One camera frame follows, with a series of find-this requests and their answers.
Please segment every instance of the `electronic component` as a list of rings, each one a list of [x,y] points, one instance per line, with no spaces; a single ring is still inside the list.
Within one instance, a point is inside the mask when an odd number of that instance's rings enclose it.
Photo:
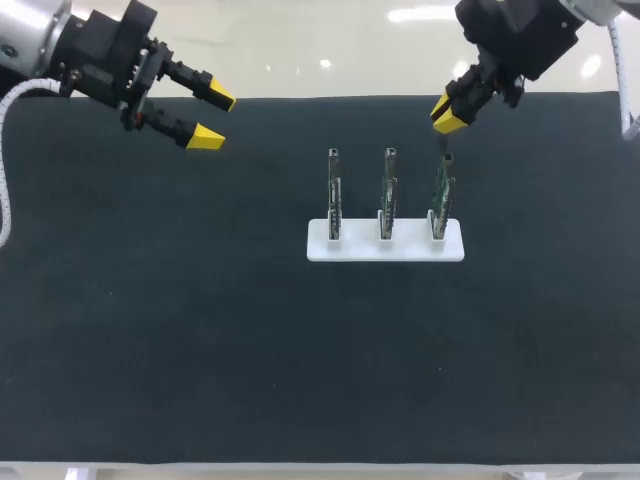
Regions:
[[[329,150],[329,239],[340,239],[342,223],[342,174],[338,150]]]
[[[451,211],[451,198],[456,179],[453,177],[453,155],[449,152],[447,136],[438,135],[438,146],[440,148],[441,162],[436,175],[436,184],[433,190],[433,201],[431,209],[431,229],[433,238],[444,239],[444,233]]]
[[[380,217],[380,238],[391,240],[393,221],[396,217],[396,150],[387,148],[384,155],[384,173],[382,175],[382,202]]]

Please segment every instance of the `dark table mat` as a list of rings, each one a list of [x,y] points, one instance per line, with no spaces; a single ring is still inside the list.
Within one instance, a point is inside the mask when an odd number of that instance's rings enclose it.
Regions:
[[[426,213],[434,97],[167,107],[185,154],[87,100],[5,133],[0,460],[640,463],[640,146],[617,96],[494,100],[453,141],[461,264],[312,264],[340,149],[373,216],[384,149]]]

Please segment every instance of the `white stand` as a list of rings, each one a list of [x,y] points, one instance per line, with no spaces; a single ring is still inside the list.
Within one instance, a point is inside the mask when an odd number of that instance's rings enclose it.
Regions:
[[[309,222],[307,258],[312,262],[461,262],[464,246],[460,223],[447,222],[443,240],[433,238],[427,218],[396,218],[391,240],[380,237],[378,218],[343,218],[340,239],[329,240],[329,219]]]

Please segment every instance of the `green circuit board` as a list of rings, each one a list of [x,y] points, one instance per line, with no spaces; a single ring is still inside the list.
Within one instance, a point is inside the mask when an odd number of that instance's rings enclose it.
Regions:
[[[431,228],[433,238],[442,240],[447,228],[447,221],[451,212],[451,199],[456,179],[453,177],[453,155],[442,152],[442,161],[438,167],[436,184],[433,190],[431,210]]]

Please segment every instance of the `robotic arm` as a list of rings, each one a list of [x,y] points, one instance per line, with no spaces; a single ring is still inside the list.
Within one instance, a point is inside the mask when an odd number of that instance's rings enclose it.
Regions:
[[[174,62],[166,43],[147,36],[155,17],[137,0],[119,22],[95,10],[82,20],[71,14],[71,0],[0,0],[0,78],[9,87],[40,77],[59,80],[61,95],[77,90],[120,109],[127,130],[149,125],[181,147],[217,150],[222,135],[147,99],[154,81],[167,75],[225,111],[236,103],[211,74]]]
[[[435,130],[470,125],[495,93],[515,108],[525,79],[537,80],[573,47],[585,22],[608,25],[623,10],[640,18],[640,0],[461,0],[456,16],[478,46],[478,64],[447,85],[431,113]]]

